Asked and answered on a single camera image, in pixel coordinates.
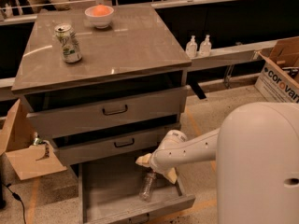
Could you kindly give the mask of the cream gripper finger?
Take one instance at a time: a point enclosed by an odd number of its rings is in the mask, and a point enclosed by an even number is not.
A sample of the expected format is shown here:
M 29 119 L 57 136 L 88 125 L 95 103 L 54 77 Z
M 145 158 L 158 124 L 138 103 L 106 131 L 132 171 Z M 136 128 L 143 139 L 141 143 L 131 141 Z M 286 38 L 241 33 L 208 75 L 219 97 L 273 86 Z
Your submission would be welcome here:
M 178 180 L 178 176 L 175 168 L 171 168 L 164 173 L 164 177 L 172 184 L 175 184 Z
M 150 167 L 150 158 L 151 158 L 151 154 L 148 153 L 146 155 L 140 156 L 136 159 L 135 163 L 139 166 L 143 166 L 143 167 Z

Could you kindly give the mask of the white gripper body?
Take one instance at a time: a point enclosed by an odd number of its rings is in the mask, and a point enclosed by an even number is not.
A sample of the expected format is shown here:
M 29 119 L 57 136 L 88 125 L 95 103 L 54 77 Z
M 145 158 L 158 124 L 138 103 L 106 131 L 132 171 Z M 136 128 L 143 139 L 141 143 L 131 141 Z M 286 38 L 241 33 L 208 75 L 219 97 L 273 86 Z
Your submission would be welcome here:
M 167 174 L 184 156 L 187 136 L 179 130 L 169 131 L 158 148 L 151 154 L 149 166 L 159 174 Z

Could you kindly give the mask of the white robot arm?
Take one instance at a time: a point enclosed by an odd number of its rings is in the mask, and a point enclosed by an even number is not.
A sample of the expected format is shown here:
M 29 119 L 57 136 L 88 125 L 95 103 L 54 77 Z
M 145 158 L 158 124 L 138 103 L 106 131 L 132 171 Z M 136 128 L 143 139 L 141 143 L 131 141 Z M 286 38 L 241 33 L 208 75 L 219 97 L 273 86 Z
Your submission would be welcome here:
M 299 104 L 242 105 L 191 140 L 172 130 L 136 163 L 174 183 L 199 161 L 216 162 L 218 224 L 299 224 Z

